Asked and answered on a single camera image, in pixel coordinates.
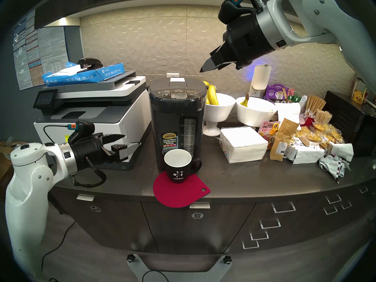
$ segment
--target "cabinet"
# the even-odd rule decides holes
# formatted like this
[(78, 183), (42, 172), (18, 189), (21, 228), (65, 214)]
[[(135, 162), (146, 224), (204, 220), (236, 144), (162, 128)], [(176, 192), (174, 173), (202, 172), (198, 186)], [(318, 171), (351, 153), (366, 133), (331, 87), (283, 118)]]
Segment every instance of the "cabinet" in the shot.
[(124, 0), (49, 0), (35, 10), (35, 29), (80, 11)]
[(100, 245), (137, 252), (157, 253), (140, 202), (122, 201), (52, 189), (52, 194), (69, 215)]
[(224, 252), (254, 203), (210, 204), (210, 209), (168, 208), (153, 202), (142, 206), (160, 253), (208, 255)]
[(287, 246), (337, 230), (359, 218), (374, 202), (372, 192), (366, 190), (356, 185), (316, 198), (257, 203), (225, 253)]

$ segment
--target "red cup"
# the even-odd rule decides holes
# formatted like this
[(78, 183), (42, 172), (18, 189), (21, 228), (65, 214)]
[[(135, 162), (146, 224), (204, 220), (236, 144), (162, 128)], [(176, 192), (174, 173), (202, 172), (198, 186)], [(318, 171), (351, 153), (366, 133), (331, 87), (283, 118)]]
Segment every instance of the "red cup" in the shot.
[(312, 122), (314, 122), (315, 119), (312, 118), (312, 117), (308, 117), (306, 122), (304, 124), (301, 124), (300, 126), (307, 126), (307, 127), (310, 127), (312, 125)]

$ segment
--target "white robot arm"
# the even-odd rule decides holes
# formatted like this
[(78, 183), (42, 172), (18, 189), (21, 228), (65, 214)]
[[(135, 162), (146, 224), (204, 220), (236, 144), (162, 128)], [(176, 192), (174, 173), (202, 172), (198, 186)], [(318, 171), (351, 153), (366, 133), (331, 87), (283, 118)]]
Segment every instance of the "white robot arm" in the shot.
[[(68, 143), (29, 143), (11, 153), (14, 175), (6, 190), (6, 222), (14, 259), (29, 277), (42, 277), (39, 247), (46, 228), (47, 194), (51, 188), (69, 176), (75, 186), (99, 186), (106, 175), (94, 165), (127, 158), (127, 145), (112, 145), (110, 151), (103, 147), (124, 135), (92, 134), (94, 124), (82, 120), (77, 121), (76, 127)], [(46, 152), (55, 155), (55, 175), (48, 167)], [(88, 167), (101, 178), (99, 183), (87, 185), (75, 180), (74, 174)]]
[(308, 33), (298, 36), (282, 10), (282, 0), (258, 4), (257, 10), (223, 2), (218, 18), (227, 24), (223, 44), (211, 52), (201, 72), (231, 63), (240, 69), (274, 50), (305, 42), (338, 43), (345, 60), (376, 93), (376, 47), (364, 25), (336, 0), (289, 0)]

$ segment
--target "blue paper ream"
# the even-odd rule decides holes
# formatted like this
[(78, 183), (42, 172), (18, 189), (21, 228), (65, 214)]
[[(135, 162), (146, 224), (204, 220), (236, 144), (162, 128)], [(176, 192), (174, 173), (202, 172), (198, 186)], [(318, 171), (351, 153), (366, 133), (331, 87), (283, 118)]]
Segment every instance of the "blue paper ream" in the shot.
[(48, 87), (72, 85), (80, 83), (99, 83), (108, 80), (114, 76), (124, 73), (123, 63), (109, 65), (108, 67), (98, 68), (96, 70), (84, 71), (82, 73), (70, 74), (69, 68), (77, 66), (72, 62), (65, 64), (66, 69), (57, 73), (47, 72), (42, 75), (43, 81)]

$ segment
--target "wall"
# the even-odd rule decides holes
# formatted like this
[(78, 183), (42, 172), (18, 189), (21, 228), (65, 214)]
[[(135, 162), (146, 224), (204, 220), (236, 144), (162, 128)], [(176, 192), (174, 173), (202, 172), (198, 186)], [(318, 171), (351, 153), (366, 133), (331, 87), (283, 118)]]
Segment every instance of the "wall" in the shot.
[[(209, 53), (222, 44), (226, 26), (218, 20), (218, 10), (216, 6), (160, 5), (82, 17), (85, 55), (105, 65), (123, 62), (145, 75), (147, 82), (167, 72), (206, 80), (235, 98), (249, 90), (255, 65), (263, 63), (272, 66), (269, 84), (282, 83), (299, 95), (324, 97), (328, 90), (350, 94), (355, 73), (335, 44), (300, 44), (267, 54), (239, 71), (232, 64), (200, 74)], [(305, 36), (302, 25), (291, 24), (298, 35)]]
[[(68, 59), (77, 62), (82, 58), (79, 27), (65, 26), (64, 31)], [(9, 70), (0, 73), (0, 140), (13, 136), (15, 141), (40, 142), (33, 123), (42, 113), (38, 109), (33, 109), (33, 105), (38, 92), (45, 85), (20, 91), (14, 68), (12, 37), (13, 30), (9, 30), (4, 34), (0, 44), (0, 59)]]

